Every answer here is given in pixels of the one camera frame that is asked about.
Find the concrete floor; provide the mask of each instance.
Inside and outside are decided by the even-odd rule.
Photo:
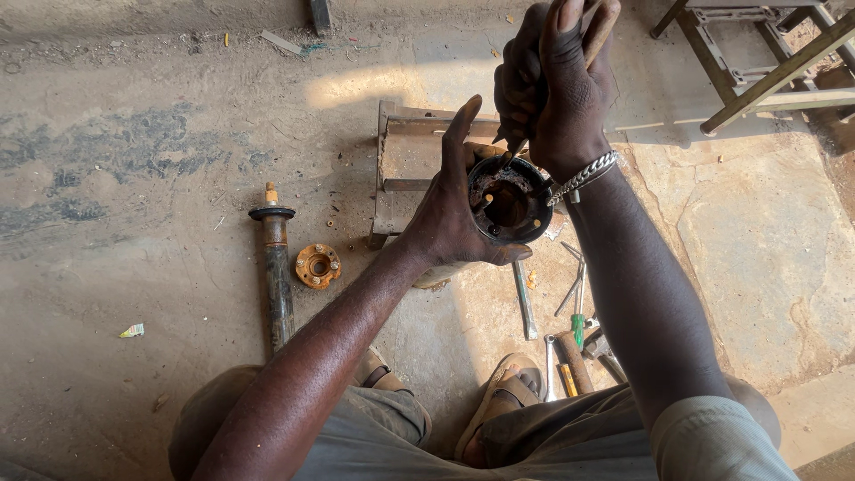
[[[646,36],[659,10],[624,10],[607,130],[699,289],[722,366],[770,398],[781,452],[799,466],[855,441],[855,231],[800,114],[700,134],[721,105],[681,33]],[[364,238],[378,101],[489,99],[501,62],[491,49],[519,25],[504,15],[523,12],[354,21],[327,41],[337,50],[305,60],[241,33],[228,48],[205,37],[194,55],[179,35],[4,45],[0,61],[21,71],[0,77],[0,457],[68,480],[169,479],[182,403],[228,367],[266,359],[246,216],[264,182],[298,211],[292,256],[323,242],[343,259],[330,289],[294,284],[303,323],[374,255]],[[367,48],[338,49],[348,38]],[[556,215],[553,232],[566,220]],[[535,241],[526,263],[544,334],[569,324],[570,309],[552,316],[576,267],[559,241],[576,245],[572,227]],[[144,336],[117,337],[137,323]],[[375,344],[433,416],[427,449],[445,456],[501,357],[545,357],[522,337],[510,267],[487,264],[411,289]]]

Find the silver chain bracelet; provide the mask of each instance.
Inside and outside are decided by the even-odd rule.
[[[546,201],[546,205],[552,207],[558,202],[561,202],[561,198],[566,193],[570,194],[571,204],[579,204],[579,189],[593,181],[596,181],[598,178],[603,176],[603,174],[608,172],[609,169],[615,165],[615,162],[620,158],[620,156],[621,154],[617,151],[610,151],[598,157],[597,160],[588,164],[578,174],[574,175],[572,179],[567,181],[566,184],[562,185],[552,195],[552,197]]]

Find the grey shorts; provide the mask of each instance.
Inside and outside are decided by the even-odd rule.
[[[190,479],[261,369],[234,367],[184,405],[168,452],[176,481]],[[427,433],[412,395],[349,386],[293,479],[658,480],[650,441],[626,384],[497,416],[484,423],[481,434],[490,469],[442,460],[416,447]]]

